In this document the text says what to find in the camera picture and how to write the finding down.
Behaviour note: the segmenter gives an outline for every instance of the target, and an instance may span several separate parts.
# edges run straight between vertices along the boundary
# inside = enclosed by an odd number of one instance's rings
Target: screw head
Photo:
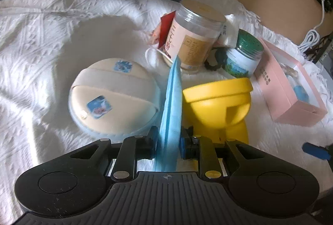
[[[216,179],[221,177],[221,173],[216,170],[209,170],[205,173],[205,176],[209,179]]]
[[[125,178],[129,177],[129,173],[124,170],[119,170],[113,174],[113,177],[115,177],[117,179],[125,179]]]
[[[169,180],[170,178],[172,178],[172,176],[167,173],[166,175],[163,176],[163,178],[165,178],[166,180]]]

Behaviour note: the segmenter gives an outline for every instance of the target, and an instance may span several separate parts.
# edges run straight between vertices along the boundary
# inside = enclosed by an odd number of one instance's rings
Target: round pad
[[[269,193],[284,194],[294,189],[295,180],[286,173],[272,171],[260,175],[257,178],[257,184]]]
[[[77,183],[78,179],[75,175],[68,172],[58,171],[44,175],[39,180],[38,185],[41,190],[47,193],[61,194],[72,190]]]

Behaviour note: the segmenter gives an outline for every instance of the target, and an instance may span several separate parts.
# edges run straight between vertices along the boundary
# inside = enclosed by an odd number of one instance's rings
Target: yellow plastic cup
[[[221,80],[183,90],[183,116],[194,134],[213,142],[237,139],[248,143],[245,116],[253,90],[248,78]]]

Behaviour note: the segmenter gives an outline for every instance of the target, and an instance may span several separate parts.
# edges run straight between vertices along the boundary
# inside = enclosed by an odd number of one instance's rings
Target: small jar
[[[179,56],[181,67],[198,71],[219,37],[226,18],[214,8],[193,0],[182,0],[172,22],[164,53],[170,63]]]
[[[236,78],[251,77],[263,52],[264,47],[260,41],[247,31],[240,29],[236,48],[226,50],[221,60],[222,68]]]

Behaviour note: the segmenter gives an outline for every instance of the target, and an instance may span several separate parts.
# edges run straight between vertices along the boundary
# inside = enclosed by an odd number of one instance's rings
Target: pink box
[[[319,92],[300,62],[269,42],[259,39],[264,46],[261,61],[254,72],[274,122],[313,126],[327,110]],[[298,71],[298,81],[309,95],[309,103],[297,99],[279,63]]]

